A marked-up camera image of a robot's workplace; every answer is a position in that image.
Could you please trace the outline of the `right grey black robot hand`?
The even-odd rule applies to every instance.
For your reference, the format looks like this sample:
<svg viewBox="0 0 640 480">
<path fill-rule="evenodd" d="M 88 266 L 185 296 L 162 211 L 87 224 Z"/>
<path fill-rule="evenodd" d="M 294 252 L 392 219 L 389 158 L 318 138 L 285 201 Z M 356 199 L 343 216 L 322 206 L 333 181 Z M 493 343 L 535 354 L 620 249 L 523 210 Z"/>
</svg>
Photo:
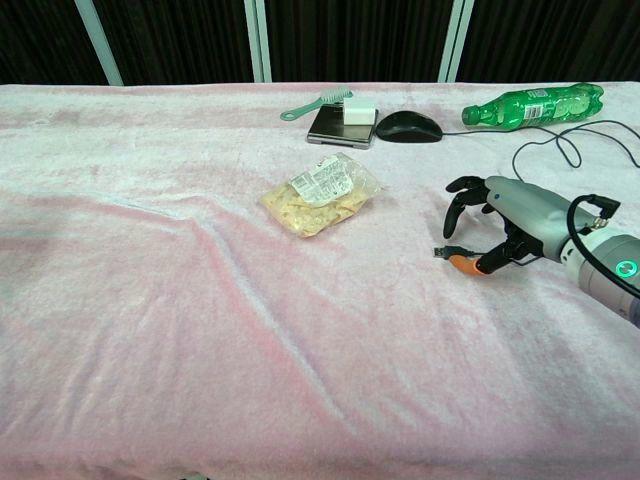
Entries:
<svg viewBox="0 0 640 480">
<path fill-rule="evenodd" d="M 532 255 L 564 265 L 569 277 L 579 282 L 584 257 L 571 240 L 567 226 L 569 200 L 503 176 L 463 176 L 447 185 L 446 191 L 455 195 L 445 216 L 446 239 L 453 235 L 465 208 L 480 205 L 483 213 L 501 216 L 506 240 L 484 254 L 446 246 L 436 248 L 435 256 L 448 260 L 463 273 L 482 276 L 510 263 L 520 264 L 524 257 Z"/>
</svg>

